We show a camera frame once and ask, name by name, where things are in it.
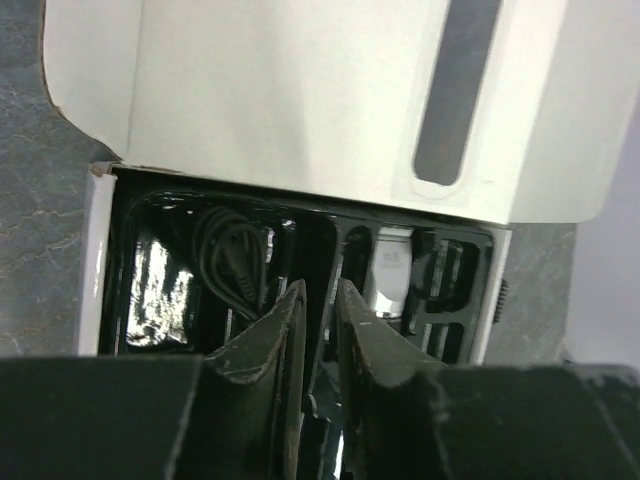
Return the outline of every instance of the box flap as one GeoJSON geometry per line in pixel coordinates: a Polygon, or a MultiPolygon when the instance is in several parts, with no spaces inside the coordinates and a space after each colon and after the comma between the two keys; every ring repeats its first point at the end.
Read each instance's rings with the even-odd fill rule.
{"type": "MultiPolygon", "coordinates": [[[[493,18],[453,18],[465,1],[58,0],[46,79],[131,165],[500,224],[593,216],[640,85],[640,4],[491,0],[493,18]],[[448,50],[447,29],[490,41],[448,50]],[[436,70],[464,78],[480,54],[457,179],[420,179],[436,70]]],[[[448,158],[462,127],[442,118],[448,158]]]]}

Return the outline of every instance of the box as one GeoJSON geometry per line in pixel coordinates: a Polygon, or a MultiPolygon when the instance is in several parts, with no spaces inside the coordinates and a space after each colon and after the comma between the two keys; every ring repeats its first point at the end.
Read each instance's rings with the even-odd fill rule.
{"type": "MultiPolygon", "coordinates": [[[[584,221],[603,201],[640,86],[638,8],[58,0],[44,74],[60,113],[124,166],[488,225],[488,320],[504,228],[584,221]]],[[[117,180],[108,165],[88,178],[83,354],[95,352],[117,180]]]]}

